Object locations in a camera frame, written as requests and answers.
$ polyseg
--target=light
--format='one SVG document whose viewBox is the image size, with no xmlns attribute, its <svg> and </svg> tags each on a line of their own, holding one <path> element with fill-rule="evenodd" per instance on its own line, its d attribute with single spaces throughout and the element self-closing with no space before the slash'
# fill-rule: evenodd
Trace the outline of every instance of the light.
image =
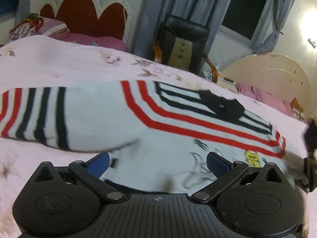
<svg viewBox="0 0 317 238">
<path fill-rule="evenodd" d="M 304 14 L 301 22 L 301 32 L 305 41 L 308 41 L 313 48 L 317 43 L 317 11 L 311 10 Z"/>
</svg>

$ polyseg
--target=white headboard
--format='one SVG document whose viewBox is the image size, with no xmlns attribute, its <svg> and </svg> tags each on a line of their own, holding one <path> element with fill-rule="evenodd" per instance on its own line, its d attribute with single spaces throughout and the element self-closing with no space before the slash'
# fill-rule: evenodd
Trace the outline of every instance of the white headboard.
<svg viewBox="0 0 317 238">
<path fill-rule="evenodd" d="M 280 54 L 249 55 L 229 65 L 223 76 L 246 82 L 274 94 L 286 101 L 294 97 L 309 116 L 311 89 L 306 73 L 293 59 Z"/>
</svg>

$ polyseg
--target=white striped sweater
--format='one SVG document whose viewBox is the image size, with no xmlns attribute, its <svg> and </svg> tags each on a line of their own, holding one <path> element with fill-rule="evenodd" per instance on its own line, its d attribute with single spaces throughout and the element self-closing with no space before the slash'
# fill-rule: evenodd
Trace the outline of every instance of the white striped sweater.
<svg viewBox="0 0 317 238">
<path fill-rule="evenodd" d="M 208 90 L 153 81 L 11 89 L 2 95 L 0 134 L 70 151 L 117 149 L 120 163 L 105 177 L 141 190 L 166 191 L 155 179 L 167 175 L 168 192 L 195 192 L 214 180 L 209 151 L 250 166 L 275 162 L 291 179 L 286 140 L 264 119 Z"/>
</svg>

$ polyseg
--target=sweater sleeve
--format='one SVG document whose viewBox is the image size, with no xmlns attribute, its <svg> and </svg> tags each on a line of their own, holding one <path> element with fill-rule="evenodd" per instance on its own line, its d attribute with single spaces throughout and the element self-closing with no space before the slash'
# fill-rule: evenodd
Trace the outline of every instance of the sweater sleeve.
<svg viewBox="0 0 317 238">
<path fill-rule="evenodd" d="M 63 150 L 108 151 L 136 141 L 147 128 L 126 99 L 118 81 L 11 89 L 2 94 L 0 134 Z"/>
</svg>

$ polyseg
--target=striped pillow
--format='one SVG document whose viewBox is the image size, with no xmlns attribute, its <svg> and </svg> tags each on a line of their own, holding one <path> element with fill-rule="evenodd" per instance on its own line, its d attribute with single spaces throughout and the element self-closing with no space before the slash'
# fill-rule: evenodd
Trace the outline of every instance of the striped pillow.
<svg viewBox="0 0 317 238">
<path fill-rule="evenodd" d="M 10 34 L 10 39 L 17 40 L 23 37 L 29 37 L 34 35 L 44 35 L 54 38 L 56 34 L 61 34 L 63 32 L 67 33 L 67 25 L 59 20 L 43 18 L 44 25 L 40 28 L 39 32 L 35 32 L 35 27 L 29 29 L 30 24 L 24 23 L 18 27 L 15 31 Z"/>
</svg>

